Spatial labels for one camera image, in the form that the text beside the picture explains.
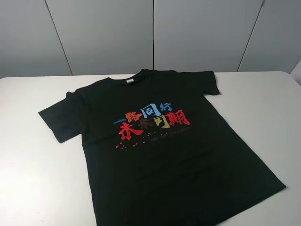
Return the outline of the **black printed t-shirt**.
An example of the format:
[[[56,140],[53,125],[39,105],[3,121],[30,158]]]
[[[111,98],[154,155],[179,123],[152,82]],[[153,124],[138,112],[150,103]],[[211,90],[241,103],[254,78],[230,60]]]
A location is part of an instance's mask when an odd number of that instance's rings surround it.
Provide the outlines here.
[[[215,74],[141,70],[68,92],[40,111],[81,136],[99,226],[214,226],[285,185],[206,99]]]

